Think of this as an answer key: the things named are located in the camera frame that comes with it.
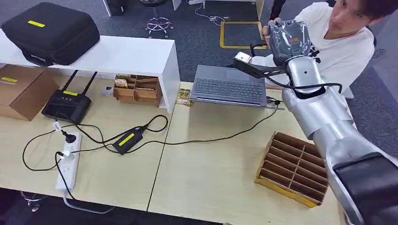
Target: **black router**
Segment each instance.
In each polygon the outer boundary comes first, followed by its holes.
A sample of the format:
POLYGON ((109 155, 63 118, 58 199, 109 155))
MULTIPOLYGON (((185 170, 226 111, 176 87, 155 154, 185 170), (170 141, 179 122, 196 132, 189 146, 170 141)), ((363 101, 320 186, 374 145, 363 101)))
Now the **black router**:
POLYGON ((97 75, 97 72, 92 75, 86 88, 81 94, 66 90, 77 72, 78 70, 73 72, 72 76, 69 78, 68 82, 66 82, 62 90, 56 90, 54 92, 50 100, 44 106, 44 109, 41 111, 43 115, 49 118, 64 120, 74 124, 79 124, 82 122, 88 111, 88 108, 91 105, 91 100, 86 96, 86 92, 94 80, 95 75, 97 75))

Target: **man's hand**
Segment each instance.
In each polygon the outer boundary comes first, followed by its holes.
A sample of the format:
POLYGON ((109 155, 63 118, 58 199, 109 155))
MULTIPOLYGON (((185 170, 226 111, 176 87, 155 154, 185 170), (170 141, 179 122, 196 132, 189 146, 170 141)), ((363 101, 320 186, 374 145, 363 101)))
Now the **man's hand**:
POLYGON ((265 41, 266 41, 266 43, 267 43, 267 46, 269 46, 269 27, 270 26, 273 26, 273 25, 275 25, 275 24, 278 24, 278 23, 282 23, 282 19, 281 18, 276 18, 275 20, 270 20, 270 21, 268 21, 268 26, 264 26, 263 28, 262 28, 262 31, 261 31, 261 39, 264 39, 265 41))

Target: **black carrying case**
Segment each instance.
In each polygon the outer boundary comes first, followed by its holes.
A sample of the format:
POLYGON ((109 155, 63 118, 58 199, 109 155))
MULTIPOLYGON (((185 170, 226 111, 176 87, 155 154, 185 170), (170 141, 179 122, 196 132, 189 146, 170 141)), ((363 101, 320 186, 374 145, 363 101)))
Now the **black carrying case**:
POLYGON ((28 61, 42 67, 72 64, 100 40, 90 15, 49 2, 24 11, 1 28, 28 61))

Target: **man's hair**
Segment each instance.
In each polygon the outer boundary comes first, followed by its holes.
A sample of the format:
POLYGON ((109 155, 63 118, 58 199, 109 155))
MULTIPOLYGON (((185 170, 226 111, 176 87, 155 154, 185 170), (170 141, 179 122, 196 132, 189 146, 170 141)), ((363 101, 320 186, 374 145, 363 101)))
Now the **man's hair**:
POLYGON ((364 15, 379 19, 392 14, 398 8, 398 0, 362 0, 364 15))

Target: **laptop keyboard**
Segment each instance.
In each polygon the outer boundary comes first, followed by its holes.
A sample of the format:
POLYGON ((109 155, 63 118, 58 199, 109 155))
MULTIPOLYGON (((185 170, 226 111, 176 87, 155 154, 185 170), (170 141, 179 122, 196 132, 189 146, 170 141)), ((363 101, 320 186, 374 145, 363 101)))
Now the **laptop keyboard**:
POLYGON ((261 83, 245 83, 216 79, 198 78, 195 92, 224 97, 263 99, 264 87, 261 83))

